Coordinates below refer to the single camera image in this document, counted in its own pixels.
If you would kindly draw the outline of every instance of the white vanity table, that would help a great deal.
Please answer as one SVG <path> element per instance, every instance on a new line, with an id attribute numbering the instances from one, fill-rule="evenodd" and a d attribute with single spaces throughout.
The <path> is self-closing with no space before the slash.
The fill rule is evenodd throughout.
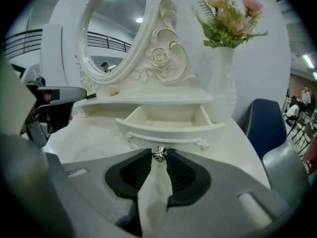
<path id="1" fill-rule="evenodd" d="M 163 145 L 232 164 L 270 188 L 236 122 L 214 123 L 206 113 L 204 106 L 212 105 L 213 97 L 188 70 L 186 51 L 173 26 L 177 19 L 172 1 L 146 1 L 133 45 L 110 73 L 102 73 L 87 53 L 89 21 L 101 1 L 85 1 L 80 27 L 73 26 L 78 29 L 74 66 L 80 69 L 82 86 L 97 97 L 74 104 L 73 120 L 51 135 L 44 151 L 70 163 Z M 110 85 L 120 92 L 111 96 Z"/>
<path id="2" fill-rule="evenodd" d="M 114 117 L 124 116 L 124 112 L 113 112 L 113 117 L 104 117 L 102 112 L 87 118 L 74 116 L 67 127 L 51 135 L 44 151 L 58 155 L 62 163 L 95 160 L 132 151 L 135 148 L 122 136 L 114 121 Z M 206 150 L 203 156 L 234 165 L 270 188 L 257 153 L 233 119 L 226 122 L 218 147 Z"/>

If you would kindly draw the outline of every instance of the ceiling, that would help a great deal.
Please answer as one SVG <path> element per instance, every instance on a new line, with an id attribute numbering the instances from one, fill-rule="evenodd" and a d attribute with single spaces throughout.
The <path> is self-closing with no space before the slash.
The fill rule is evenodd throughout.
<path id="1" fill-rule="evenodd" d="M 95 13 L 114 21 L 128 29 L 130 34 L 134 34 L 141 25 L 136 19 L 143 17 L 145 7 L 146 0 L 103 0 L 95 9 Z"/>
<path id="2" fill-rule="evenodd" d="M 27 8 L 32 8 L 28 29 L 42 28 L 49 23 L 52 12 L 59 0 L 31 0 Z"/>
<path id="3" fill-rule="evenodd" d="M 287 0 L 276 0 L 276 2 L 283 14 L 289 36 L 291 73 L 317 82 L 313 77 L 315 69 L 308 68 L 303 59 L 303 55 L 309 55 L 313 64 L 316 64 L 317 62 L 317 48 L 309 32 L 301 17 Z"/>

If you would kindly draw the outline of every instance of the open drawer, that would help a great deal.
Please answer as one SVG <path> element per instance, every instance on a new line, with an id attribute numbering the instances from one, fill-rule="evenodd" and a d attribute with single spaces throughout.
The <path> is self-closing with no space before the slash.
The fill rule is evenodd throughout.
<path id="1" fill-rule="evenodd" d="M 136 148 L 162 145 L 192 153 L 215 146 L 225 127 L 212 123 L 201 105 L 144 105 L 115 121 Z"/>

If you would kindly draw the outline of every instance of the green leaves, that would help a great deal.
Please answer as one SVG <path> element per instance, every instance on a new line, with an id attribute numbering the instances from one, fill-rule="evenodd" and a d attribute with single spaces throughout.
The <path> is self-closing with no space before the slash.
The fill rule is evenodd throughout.
<path id="1" fill-rule="evenodd" d="M 215 48 L 217 47 L 216 44 L 214 44 L 212 41 L 204 41 L 204 46 L 209 46 L 209 47 L 212 47 L 212 48 Z"/>
<path id="2" fill-rule="evenodd" d="M 204 35 L 209 39 L 211 37 L 211 29 L 210 26 L 206 23 L 202 23 Z"/>
<path id="3" fill-rule="evenodd" d="M 236 48 L 254 37 L 268 34 L 268 32 L 243 34 L 241 24 L 243 24 L 244 32 L 247 30 L 252 32 L 261 14 L 249 18 L 249 15 L 245 15 L 237 8 L 233 0 L 224 0 L 223 6 L 217 9 L 210 7 L 205 0 L 196 0 L 196 2 L 199 8 L 191 6 L 191 9 L 202 26 L 205 37 L 208 38 L 204 40 L 204 46 Z"/>
<path id="4" fill-rule="evenodd" d="M 204 21 L 203 21 L 203 18 L 200 16 L 199 11 L 198 11 L 195 7 L 193 7 L 193 6 L 190 6 L 190 7 L 191 7 L 191 9 L 192 9 L 194 15 L 195 15 L 196 18 L 198 19 L 199 23 L 202 25 L 202 24 L 204 23 Z"/>
<path id="5" fill-rule="evenodd" d="M 207 16 L 207 18 L 210 17 L 212 19 L 215 19 L 211 7 L 206 3 L 205 0 L 196 0 L 196 1 L 197 1 L 198 6 L 202 9 L 204 14 Z"/>

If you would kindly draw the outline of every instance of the person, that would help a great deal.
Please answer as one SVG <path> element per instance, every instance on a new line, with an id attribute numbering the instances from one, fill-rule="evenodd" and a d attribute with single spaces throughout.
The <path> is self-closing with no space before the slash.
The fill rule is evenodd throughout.
<path id="1" fill-rule="evenodd" d="M 311 95 L 311 102 L 307 105 L 307 107 L 312 113 L 314 113 L 317 104 L 316 97 L 311 90 L 309 91 L 309 94 Z"/>
<path id="2" fill-rule="evenodd" d="M 289 104 L 289 107 L 291 108 L 296 103 L 297 103 L 297 97 L 294 95 L 291 99 L 291 103 Z"/>
<path id="3" fill-rule="evenodd" d="M 286 122 L 289 123 L 290 120 L 296 120 L 299 113 L 299 107 L 296 104 L 294 104 L 286 113 Z"/>
<path id="4" fill-rule="evenodd" d="M 102 67 L 104 69 L 105 73 L 112 72 L 112 70 L 109 69 L 108 63 L 105 61 L 100 65 L 100 67 Z"/>
<path id="5" fill-rule="evenodd" d="M 300 102 L 303 102 L 306 105 L 311 102 L 311 95 L 309 94 L 307 86 L 304 87 L 304 90 L 301 93 Z"/>

